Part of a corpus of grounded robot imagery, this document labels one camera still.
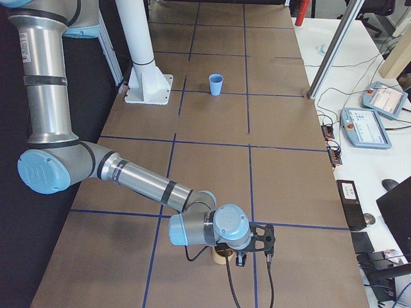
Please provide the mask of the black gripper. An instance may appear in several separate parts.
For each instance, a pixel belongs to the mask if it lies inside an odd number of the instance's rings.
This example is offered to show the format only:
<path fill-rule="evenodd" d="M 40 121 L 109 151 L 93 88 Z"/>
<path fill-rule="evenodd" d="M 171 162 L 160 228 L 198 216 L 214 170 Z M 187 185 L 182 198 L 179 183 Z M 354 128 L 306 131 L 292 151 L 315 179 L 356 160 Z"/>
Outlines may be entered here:
<path fill-rule="evenodd" d="M 231 250 L 236 254 L 236 266 L 245 267 L 247 261 L 247 253 L 250 252 L 249 248 L 231 247 Z"/>

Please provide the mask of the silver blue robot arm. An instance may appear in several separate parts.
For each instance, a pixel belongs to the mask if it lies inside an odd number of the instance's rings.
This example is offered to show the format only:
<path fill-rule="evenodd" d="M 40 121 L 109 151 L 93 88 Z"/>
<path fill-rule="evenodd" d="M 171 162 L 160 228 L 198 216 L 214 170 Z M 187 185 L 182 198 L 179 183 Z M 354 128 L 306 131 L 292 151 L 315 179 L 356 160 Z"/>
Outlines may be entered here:
<path fill-rule="evenodd" d="M 113 150 L 81 141 L 71 128 L 62 39 L 100 34 L 97 1 L 3 1 L 17 28 L 31 119 L 29 149 L 17 169 L 42 194 L 67 189 L 86 178 L 110 180 L 175 209 L 169 222 L 174 245 L 230 248 L 242 266 L 256 234 L 237 205 L 218 207 L 214 194 L 194 191 L 129 162 Z"/>

